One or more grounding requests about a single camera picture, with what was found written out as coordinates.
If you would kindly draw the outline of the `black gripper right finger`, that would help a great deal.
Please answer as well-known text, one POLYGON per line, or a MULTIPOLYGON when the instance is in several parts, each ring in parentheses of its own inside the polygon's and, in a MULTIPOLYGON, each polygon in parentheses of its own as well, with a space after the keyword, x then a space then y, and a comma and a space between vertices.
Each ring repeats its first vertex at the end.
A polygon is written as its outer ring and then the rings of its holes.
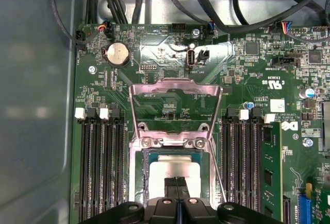
POLYGON ((183 211, 183 223, 281 223, 260 212, 234 202, 213 209, 201 198, 191 198, 184 177, 178 177, 178 196, 183 211))

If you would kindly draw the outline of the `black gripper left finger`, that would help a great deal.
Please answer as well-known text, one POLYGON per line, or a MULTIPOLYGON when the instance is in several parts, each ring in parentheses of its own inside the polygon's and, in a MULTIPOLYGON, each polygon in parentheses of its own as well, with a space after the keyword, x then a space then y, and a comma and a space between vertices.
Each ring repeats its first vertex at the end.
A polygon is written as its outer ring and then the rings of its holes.
POLYGON ((147 206, 125 202, 82 223, 177 223, 178 177, 164 179, 165 196, 149 200, 147 206))

